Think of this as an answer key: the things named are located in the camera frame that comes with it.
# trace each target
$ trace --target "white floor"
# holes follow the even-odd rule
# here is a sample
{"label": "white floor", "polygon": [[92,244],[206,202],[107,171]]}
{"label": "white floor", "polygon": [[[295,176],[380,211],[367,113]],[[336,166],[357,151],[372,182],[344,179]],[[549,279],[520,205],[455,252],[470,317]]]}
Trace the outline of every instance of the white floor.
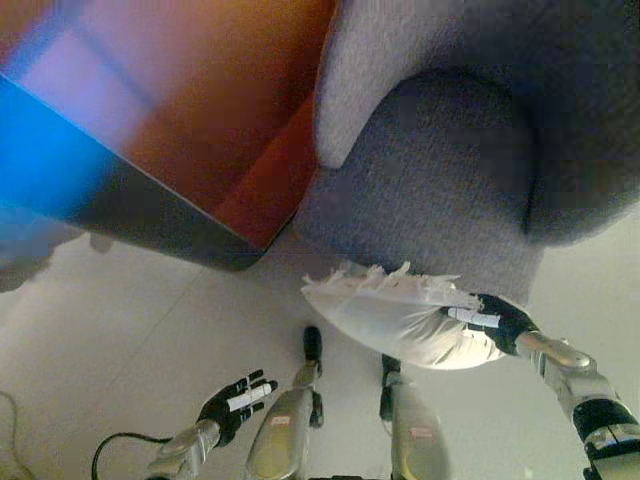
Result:
{"label": "white floor", "polygon": [[[635,413],[639,218],[551,251],[532,306],[549,334],[599,359]],[[310,473],[388,478],[379,356],[318,318],[299,294],[305,273],[324,276],[335,262],[291,235],[235,274],[122,244],[98,254],[87,236],[63,245],[37,280],[0,295],[0,389],[21,409],[23,459],[39,479],[87,479],[95,447],[111,433],[174,433],[210,393],[253,369],[289,384],[302,361],[302,330],[316,324],[325,338],[326,424],[312,438]],[[553,395],[518,360],[409,372],[442,418],[456,479],[578,478],[586,466]],[[257,417],[215,452],[203,480],[242,478]],[[114,443],[101,479],[141,480],[153,451]]]}

